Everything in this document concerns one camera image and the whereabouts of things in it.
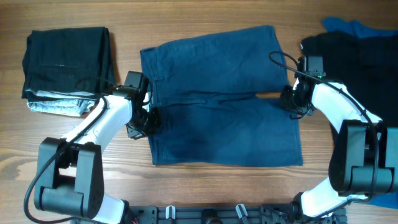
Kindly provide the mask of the blue shorts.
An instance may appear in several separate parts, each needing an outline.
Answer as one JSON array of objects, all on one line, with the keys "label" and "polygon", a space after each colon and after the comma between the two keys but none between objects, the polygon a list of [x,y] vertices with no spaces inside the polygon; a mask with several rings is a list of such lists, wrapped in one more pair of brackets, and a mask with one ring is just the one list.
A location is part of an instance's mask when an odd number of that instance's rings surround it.
[{"label": "blue shorts", "polygon": [[288,85],[274,28],[259,26],[142,49],[161,127],[149,136],[152,162],[251,167],[300,166],[299,124],[276,98]]}]

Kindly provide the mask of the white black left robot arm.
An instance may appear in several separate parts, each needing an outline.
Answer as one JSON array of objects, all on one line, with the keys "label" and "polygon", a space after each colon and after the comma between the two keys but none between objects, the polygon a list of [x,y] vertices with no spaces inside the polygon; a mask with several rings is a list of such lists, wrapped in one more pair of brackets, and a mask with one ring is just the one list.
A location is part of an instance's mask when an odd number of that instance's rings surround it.
[{"label": "white black left robot arm", "polygon": [[65,221],[137,223],[125,200],[104,191],[102,153],[115,134],[126,127],[131,139],[154,134],[159,114],[150,109],[152,84],[140,72],[128,72],[124,85],[100,96],[96,109],[62,138],[46,138],[39,146],[37,174],[24,199],[29,219],[29,198],[36,209],[59,213]]}]

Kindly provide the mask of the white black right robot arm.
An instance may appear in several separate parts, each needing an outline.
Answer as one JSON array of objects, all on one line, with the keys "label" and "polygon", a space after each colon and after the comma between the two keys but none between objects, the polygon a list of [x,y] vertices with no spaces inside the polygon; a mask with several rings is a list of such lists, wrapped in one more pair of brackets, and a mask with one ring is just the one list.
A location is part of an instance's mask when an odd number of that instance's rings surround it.
[{"label": "white black right robot arm", "polygon": [[321,111],[336,131],[328,177],[290,204],[290,222],[315,223],[352,202],[370,202],[397,190],[397,128],[388,126],[348,92],[329,80],[320,56],[303,56],[293,68],[296,82],[281,93],[291,119]]}]

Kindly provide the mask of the black t-shirt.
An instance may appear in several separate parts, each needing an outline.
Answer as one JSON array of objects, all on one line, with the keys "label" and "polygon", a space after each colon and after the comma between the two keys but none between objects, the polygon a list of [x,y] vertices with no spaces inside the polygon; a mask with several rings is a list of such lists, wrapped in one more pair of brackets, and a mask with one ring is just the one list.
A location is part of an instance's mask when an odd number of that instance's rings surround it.
[{"label": "black t-shirt", "polygon": [[359,38],[328,32],[301,41],[304,55],[323,57],[330,79],[387,125],[397,125],[397,36]]}]

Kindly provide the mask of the folded black trousers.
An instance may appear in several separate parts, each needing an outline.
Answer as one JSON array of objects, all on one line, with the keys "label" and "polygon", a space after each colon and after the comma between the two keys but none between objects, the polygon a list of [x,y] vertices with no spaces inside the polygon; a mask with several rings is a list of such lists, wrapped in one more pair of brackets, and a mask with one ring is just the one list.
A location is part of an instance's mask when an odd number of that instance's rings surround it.
[{"label": "folded black trousers", "polygon": [[23,99],[38,91],[102,93],[115,83],[109,30],[105,27],[33,30],[22,60]]}]

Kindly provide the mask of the blue garment under black shirt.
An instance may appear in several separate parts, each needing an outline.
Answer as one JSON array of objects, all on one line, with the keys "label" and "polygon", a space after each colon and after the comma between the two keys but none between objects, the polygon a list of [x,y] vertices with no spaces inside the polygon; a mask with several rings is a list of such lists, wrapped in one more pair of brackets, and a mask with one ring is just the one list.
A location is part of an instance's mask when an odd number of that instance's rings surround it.
[{"label": "blue garment under black shirt", "polygon": [[[322,24],[327,32],[341,31],[359,38],[391,37],[397,35],[397,30],[374,29],[363,25],[357,20],[347,22],[338,17],[327,17],[322,20]],[[397,191],[374,197],[369,204],[397,209]]]}]

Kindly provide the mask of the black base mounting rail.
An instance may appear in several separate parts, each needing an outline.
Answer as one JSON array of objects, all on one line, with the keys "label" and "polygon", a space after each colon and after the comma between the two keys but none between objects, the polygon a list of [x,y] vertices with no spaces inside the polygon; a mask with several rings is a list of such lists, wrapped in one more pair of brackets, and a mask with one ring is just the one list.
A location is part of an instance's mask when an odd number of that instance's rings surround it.
[{"label": "black base mounting rail", "polygon": [[289,204],[263,204],[261,206],[234,207],[156,207],[131,206],[124,223],[139,224],[283,224],[283,223],[314,223],[314,224],[347,224],[346,210],[340,209],[330,216],[311,220],[299,214]]}]

